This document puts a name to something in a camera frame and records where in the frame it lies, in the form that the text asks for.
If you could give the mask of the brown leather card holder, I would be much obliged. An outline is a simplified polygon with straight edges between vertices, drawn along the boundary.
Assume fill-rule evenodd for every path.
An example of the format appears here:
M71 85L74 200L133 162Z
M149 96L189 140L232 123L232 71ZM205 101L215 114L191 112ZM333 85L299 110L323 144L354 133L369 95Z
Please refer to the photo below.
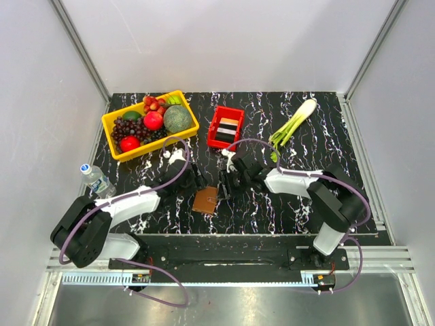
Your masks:
M218 201L218 189L216 187L206 187L197 191L192 205L192 210L197 213L213 214Z

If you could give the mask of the red plastic card box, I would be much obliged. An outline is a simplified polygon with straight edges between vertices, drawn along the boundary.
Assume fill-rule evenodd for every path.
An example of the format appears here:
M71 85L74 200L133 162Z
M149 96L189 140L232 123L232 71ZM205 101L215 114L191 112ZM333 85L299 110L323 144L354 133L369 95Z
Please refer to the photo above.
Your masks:
M210 123L207 135L207 145L215 149L236 151L233 145L241 138L245 112L241 109L217 106Z

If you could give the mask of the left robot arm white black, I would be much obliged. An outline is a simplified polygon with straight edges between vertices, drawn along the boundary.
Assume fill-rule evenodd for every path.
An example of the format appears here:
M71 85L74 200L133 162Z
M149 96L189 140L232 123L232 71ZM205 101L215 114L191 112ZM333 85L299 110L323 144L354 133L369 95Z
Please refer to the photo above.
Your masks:
M50 235L60 249L59 263L85 268L98 258L121 258L132 268L144 266L146 245L132 234L113 234L110 230L156 211L173 196L185 196L206 186L207 180L196 164L176 160L165 173L134 191L108 199L76 198Z

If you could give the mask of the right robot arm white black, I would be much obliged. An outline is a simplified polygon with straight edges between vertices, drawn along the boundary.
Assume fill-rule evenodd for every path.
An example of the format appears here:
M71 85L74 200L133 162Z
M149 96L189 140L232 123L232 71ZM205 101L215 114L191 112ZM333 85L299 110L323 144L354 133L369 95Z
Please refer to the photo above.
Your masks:
M246 155L224 149L225 169L219 172L219 196L233 198L249 189L270 194L302 196L311 200L320 214L322 225L309 252L314 267L326 268L333 252L362 215L371 216L367 197L338 168L300 171L271 168L251 161Z

